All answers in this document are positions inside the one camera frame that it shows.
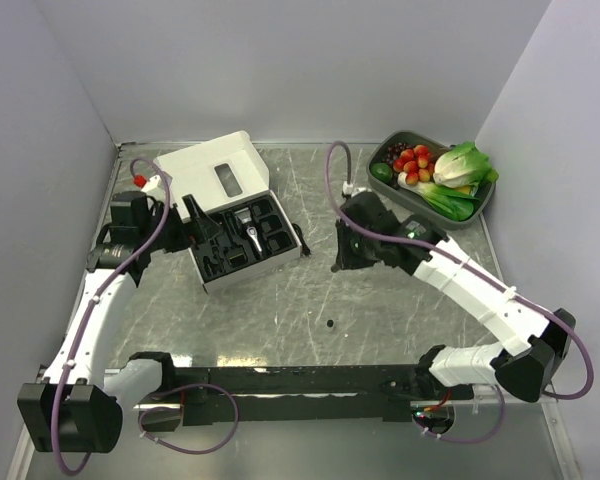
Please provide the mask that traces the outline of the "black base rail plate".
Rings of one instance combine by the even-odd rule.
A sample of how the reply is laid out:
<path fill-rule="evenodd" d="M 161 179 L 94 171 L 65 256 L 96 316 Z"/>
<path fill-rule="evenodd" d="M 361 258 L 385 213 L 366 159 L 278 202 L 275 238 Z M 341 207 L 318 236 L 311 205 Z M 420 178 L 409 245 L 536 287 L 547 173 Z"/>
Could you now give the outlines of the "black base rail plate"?
<path fill-rule="evenodd" d="M 185 426 L 234 419 L 409 422 L 416 405 L 473 398 L 472 387 L 445 387 L 408 364 L 181 367 L 168 390 L 146 395 L 139 406 L 176 406 Z"/>

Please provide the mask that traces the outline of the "green white cabbage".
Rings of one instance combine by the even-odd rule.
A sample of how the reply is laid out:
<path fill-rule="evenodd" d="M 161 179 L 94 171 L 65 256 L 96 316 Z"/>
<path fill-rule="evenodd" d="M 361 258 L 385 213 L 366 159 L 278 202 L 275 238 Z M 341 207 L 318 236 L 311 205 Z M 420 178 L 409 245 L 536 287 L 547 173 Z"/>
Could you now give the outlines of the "green white cabbage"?
<path fill-rule="evenodd" d="M 449 188 L 481 186 L 498 179 L 499 173 L 490 163 L 490 157 L 474 142 L 454 146 L 442 154 L 434 166 L 434 182 Z"/>

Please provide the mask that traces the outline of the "black silver hair trimmer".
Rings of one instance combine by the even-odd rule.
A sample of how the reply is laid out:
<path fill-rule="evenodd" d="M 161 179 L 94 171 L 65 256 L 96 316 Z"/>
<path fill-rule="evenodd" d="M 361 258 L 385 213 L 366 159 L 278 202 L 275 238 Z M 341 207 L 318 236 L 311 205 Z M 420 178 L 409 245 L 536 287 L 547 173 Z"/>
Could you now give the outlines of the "black silver hair trimmer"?
<path fill-rule="evenodd" d="M 248 207 L 239 209 L 234 215 L 239 222 L 241 231 L 250 241 L 254 250 L 254 255 L 257 259 L 262 260 L 264 258 L 264 248 L 261 244 L 258 228 L 250 209 Z"/>

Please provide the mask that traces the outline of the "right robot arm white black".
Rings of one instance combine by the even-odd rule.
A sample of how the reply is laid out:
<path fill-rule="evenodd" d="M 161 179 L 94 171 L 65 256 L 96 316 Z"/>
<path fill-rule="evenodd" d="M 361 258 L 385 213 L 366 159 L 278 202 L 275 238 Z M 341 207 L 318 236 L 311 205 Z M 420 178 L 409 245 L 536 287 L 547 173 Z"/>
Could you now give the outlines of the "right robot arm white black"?
<path fill-rule="evenodd" d="M 490 385 L 525 402 L 536 402 L 564 360 L 574 317 L 555 311 L 556 322 L 526 305 L 464 252 L 444 230 L 413 214 L 399 220 L 370 191 L 348 198 L 336 222 L 335 267 L 356 270 L 382 263 L 430 285 L 483 325 L 490 345 L 435 346 L 419 361 L 418 390 L 439 398 L 451 387 Z"/>

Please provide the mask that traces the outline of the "dark grey food tray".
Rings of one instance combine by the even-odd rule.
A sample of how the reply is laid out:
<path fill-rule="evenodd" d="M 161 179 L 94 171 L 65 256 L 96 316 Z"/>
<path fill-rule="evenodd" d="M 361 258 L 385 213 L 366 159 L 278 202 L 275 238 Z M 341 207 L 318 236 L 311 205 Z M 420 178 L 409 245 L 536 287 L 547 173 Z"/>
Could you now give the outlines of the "dark grey food tray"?
<path fill-rule="evenodd" d="M 448 230 L 477 218 L 499 179 L 475 143 L 445 146 L 412 131 L 390 135 L 372 154 L 367 174 L 379 194 Z"/>

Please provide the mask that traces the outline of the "white box with black tray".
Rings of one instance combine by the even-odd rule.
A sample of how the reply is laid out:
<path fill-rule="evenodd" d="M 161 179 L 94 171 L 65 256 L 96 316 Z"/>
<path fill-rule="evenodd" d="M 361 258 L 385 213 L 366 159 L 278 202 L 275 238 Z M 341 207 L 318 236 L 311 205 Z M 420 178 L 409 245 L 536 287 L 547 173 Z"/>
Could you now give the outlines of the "white box with black tray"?
<path fill-rule="evenodd" d="M 189 214 L 182 198 L 191 194 L 220 225 L 220 235 L 211 250 L 189 248 L 205 292 L 243 283 L 301 257 L 300 237 L 270 188 L 269 168 L 247 132 L 237 131 L 163 154 L 155 162 L 169 177 L 171 200 L 184 224 Z M 264 248 L 262 260 L 254 255 L 234 215 L 245 207 L 258 228 Z"/>

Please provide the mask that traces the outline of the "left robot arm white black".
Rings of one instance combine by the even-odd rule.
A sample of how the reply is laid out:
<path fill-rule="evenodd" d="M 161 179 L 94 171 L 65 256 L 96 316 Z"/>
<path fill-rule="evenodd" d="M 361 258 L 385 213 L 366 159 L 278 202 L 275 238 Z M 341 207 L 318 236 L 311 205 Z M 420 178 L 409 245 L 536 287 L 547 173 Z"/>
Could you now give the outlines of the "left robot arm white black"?
<path fill-rule="evenodd" d="M 146 397 L 172 398 L 176 368 L 166 352 L 140 352 L 112 378 L 107 359 L 125 308 L 156 251 L 193 245 L 194 230 L 169 200 L 140 191 L 113 196 L 111 219 L 86 261 L 79 306 L 41 380 L 22 385 L 17 405 L 34 448 L 46 453 L 109 453 L 124 414 Z"/>

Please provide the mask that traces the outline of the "bok choy vegetable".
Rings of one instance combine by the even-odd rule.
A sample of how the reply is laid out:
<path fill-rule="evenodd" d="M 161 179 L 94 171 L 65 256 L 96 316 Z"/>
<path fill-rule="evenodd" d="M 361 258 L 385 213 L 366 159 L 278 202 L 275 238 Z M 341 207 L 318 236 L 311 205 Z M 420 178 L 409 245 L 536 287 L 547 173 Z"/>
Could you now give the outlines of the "bok choy vegetable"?
<path fill-rule="evenodd" d="M 478 199 L 432 182 L 416 181 L 414 174 L 400 173 L 400 188 L 420 196 L 434 211 L 453 221 L 465 221 L 476 211 Z"/>

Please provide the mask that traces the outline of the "red strawberries cluster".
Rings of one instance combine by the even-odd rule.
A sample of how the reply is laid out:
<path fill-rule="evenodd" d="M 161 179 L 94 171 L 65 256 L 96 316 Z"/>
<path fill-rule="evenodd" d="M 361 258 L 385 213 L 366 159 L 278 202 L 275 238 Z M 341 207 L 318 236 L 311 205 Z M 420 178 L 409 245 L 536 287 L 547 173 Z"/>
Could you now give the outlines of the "red strawberries cluster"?
<path fill-rule="evenodd" d="M 435 161 L 431 150 L 423 144 L 417 144 L 403 151 L 394 162 L 392 169 L 399 182 L 414 186 L 420 182 L 430 182 L 434 167 Z"/>

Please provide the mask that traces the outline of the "green avocado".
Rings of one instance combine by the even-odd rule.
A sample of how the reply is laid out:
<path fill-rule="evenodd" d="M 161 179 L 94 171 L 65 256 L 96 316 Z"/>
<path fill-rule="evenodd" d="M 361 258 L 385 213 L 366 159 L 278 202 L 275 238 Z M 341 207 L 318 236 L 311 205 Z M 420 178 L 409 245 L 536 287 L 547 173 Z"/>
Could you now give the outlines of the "green avocado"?
<path fill-rule="evenodd" d="M 370 167 L 371 175 L 378 181 L 388 184 L 393 179 L 393 169 L 386 163 L 374 163 Z"/>

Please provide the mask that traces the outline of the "dark purple grapes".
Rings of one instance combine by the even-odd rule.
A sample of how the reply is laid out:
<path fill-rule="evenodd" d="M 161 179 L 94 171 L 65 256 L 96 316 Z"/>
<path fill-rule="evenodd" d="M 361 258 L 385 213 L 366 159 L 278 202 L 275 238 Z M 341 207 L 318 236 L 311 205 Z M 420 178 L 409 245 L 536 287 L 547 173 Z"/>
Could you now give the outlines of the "dark purple grapes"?
<path fill-rule="evenodd" d="M 408 143 L 395 143 L 387 148 L 384 155 L 383 161 L 390 167 L 393 166 L 394 162 L 401 156 L 402 152 L 411 148 Z"/>

